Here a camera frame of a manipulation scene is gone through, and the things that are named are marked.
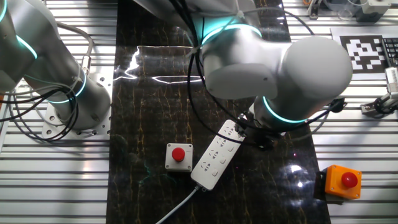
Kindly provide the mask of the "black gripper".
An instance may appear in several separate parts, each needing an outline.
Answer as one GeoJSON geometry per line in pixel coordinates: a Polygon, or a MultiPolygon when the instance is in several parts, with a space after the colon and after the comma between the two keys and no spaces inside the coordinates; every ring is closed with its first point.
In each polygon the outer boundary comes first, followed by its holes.
{"type": "Polygon", "coordinates": [[[267,128],[248,126],[249,121],[245,113],[241,113],[236,121],[235,131],[242,137],[248,137],[248,145],[260,151],[269,151],[274,148],[280,139],[280,133],[267,128]]]}

